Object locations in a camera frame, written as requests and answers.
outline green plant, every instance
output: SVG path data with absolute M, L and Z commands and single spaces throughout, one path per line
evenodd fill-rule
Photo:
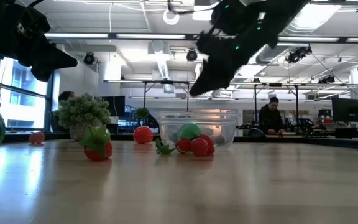
M 147 108 L 137 108 L 135 110 L 135 115 L 139 119 L 146 119 L 149 116 L 149 109 L 147 109 Z
M 73 124 L 109 124 L 109 103 L 101 98 L 93 99 L 87 93 L 60 102 L 59 125 L 69 128 Z
M 85 130 L 85 138 L 79 144 L 88 147 L 89 151 L 96 151 L 101 156 L 105 156 L 104 146 L 110 142 L 110 132 L 106 129 L 106 125 L 100 128 L 92 128 L 88 126 Z

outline transparent container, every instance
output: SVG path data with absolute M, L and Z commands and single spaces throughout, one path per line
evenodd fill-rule
M 184 124 L 194 123 L 200 128 L 201 134 L 211 137 L 216 149 L 228 148 L 233 143 L 238 119 L 236 113 L 161 112 L 157 115 L 164 144 L 175 145 L 179 129 Z

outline small red ball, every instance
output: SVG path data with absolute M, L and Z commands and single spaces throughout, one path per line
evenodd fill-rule
M 214 141 L 212 141 L 212 139 L 206 134 L 202 134 L 202 135 L 198 136 L 198 138 L 204 139 L 208 143 L 207 154 L 208 155 L 214 154 L 214 152 L 215 152 Z
M 87 156 L 88 159 L 92 161 L 103 161 L 108 159 L 112 155 L 112 142 L 110 141 L 104 146 L 104 156 L 102 156 L 97 151 L 89 151 L 88 147 L 84 146 L 84 154 Z
M 194 139 L 191 142 L 191 150 L 195 156 L 205 156 L 208 152 L 208 143 L 204 139 Z
M 137 144 L 145 144 L 153 141 L 153 132 L 147 126 L 141 126 L 135 129 L 134 139 Z
M 178 148 L 180 153 L 187 154 L 191 150 L 191 141 L 188 139 L 181 139 L 177 141 L 175 146 Z
M 41 144 L 43 141 L 45 141 L 45 135 L 41 131 L 32 133 L 29 137 L 31 144 Z

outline white ceiling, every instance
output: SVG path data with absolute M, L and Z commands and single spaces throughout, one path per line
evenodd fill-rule
M 33 0 L 20 0 L 23 4 L 30 4 Z M 187 1 L 187 5 L 194 5 L 194 1 Z M 186 33 L 197 34 L 210 28 L 209 21 L 194 21 L 192 16 L 180 16 L 177 24 L 171 26 L 163 21 L 166 6 L 145 5 L 145 13 L 138 4 L 111 7 L 111 28 L 109 25 L 110 4 L 84 4 L 82 2 L 44 1 L 36 6 L 44 13 L 53 32 L 139 32 L 139 33 Z M 343 10 L 356 11 L 355 7 Z M 313 35 L 358 35 L 358 13 L 337 12 L 324 25 L 313 32 Z M 82 40 L 80 44 L 111 44 L 115 45 L 126 58 L 128 67 L 123 68 L 123 74 L 151 73 L 157 69 L 157 63 L 147 60 L 148 40 Z M 170 46 L 189 49 L 195 47 L 189 41 L 171 41 Z M 352 44 L 312 44 L 313 53 L 328 68 L 335 68 L 337 76 L 344 82 L 348 79 L 348 68 L 358 62 L 358 45 Z M 177 55 L 176 60 L 168 61 L 170 70 L 189 70 L 194 72 L 196 63 L 188 63 L 185 54 Z M 306 80 L 326 69 L 310 56 L 304 58 L 289 70 L 285 69 L 282 59 L 278 66 L 268 66 L 263 72 L 267 75 L 260 77 L 263 82 L 285 81 L 289 76 L 296 78 L 296 82 Z

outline ceiling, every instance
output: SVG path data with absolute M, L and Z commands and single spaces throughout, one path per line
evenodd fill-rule
M 25 5 L 32 2 L 32 0 L 19 1 Z M 53 26 L 53 32 L 197 34 L 210 28 L 209 21 L 195 21 L 192 19 L 192 15 L 180 16 L 175 25 L 168 25 L 163 20 L 163 13 L 167 9 L 166 5 L 150 5 L 150 2 L 153 1 L 145 2 L 145 4 L 85 4 L 61 1 L 49 0 L 36 6 L 47 16 L 49 23 Z M 194 6 L 194 0 L 182 2 L 184 8 L 192 9 Z M 357 7 L 343 6 L 311 35 L 358 35 L 356 9 Z M 122 74 L 136 75 L 158 70 L 157 63 L 148 58 L 149 42 L 151 40 L 72 40 L 70 44 L 115 45 L 127 61 L 127 66 L 122 68 Z M 199 62 L 187 62 L 185 57 L 188 49 L 195 48 L 195 44 L 189 41 L 170 41 L 169 45 L 171 53 L 176 53 L 171 55 L 171 60 L 167 62 L 168 69 L 194 72 L 196 64 Z M 314 55 L 326 68 L 334 68 L 336 75 L 342 81 L 348 81 L 349 68 L 358 63 L 358 45 L 312 44 L 311 48 Z M 77 54 L 80 57 L 85 55 L 85 52 L 77 52 Z M 276 58 L 277 60 L 261 70 L 263 76 L 259 72 L 257 76 L 262 82 L 284 82 L 288 80 L 288 77 L 292 82 L 317 82 L 317 79 L 311 80 L 310 77 L 326 71 L 326 68 L 312 55 L 288 69 L 287 63 L 283 62 L 284 56 L 285 54 Z M 238 82 L 251 77 L 239 73 L 236 78 Z

